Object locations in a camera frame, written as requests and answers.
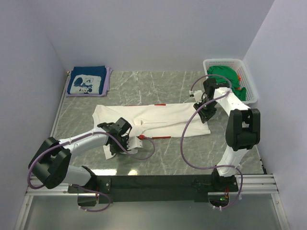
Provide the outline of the white t-shirt red print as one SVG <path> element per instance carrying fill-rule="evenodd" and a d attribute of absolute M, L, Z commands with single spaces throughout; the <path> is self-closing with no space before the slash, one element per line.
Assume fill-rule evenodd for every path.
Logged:
<path fill-rule="evenodd" d="M 194 114 L 193 103 L 152 104 L 138 106 L 97 105 L 92 114 L 94 127 L 124 118 L 132 126 L 130 137 L 180 138 Z"/>

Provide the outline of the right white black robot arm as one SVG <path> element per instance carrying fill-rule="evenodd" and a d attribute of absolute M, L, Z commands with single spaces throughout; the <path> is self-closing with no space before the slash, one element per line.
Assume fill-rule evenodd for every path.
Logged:
<path fill-rule="evenodd" d="M 228 115 L 225 131 L 227 147 L 211 174 L 212 187 L 222 191 L 235 184 L 236 168 L 246 153 L 260 141 L 260 111 L 251 109 L 233 92 L 228 83 L 217 83 L 215 78 L 203 82 L 204 91 L 189 91 L 196 101 L 194 108 L 203 123 L 216 113 L 219 104 Z"/>

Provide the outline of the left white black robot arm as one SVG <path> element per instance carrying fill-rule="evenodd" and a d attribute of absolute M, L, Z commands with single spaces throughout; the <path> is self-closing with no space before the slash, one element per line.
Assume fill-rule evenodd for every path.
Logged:
<path fill-rule="evenodd" d="M 131 130 L 130 123 L 121 117 L 114 123 L 100 123 L 71 138 L 45 139 L 28 165 L 28 186 L 53 189 L 64 182 L 80 186 L 88 184 L 95 174 L 85 166 L 71 166 L 71 157 L 101 146 L 109 147 L 111 155 L 125 152 Z"/>

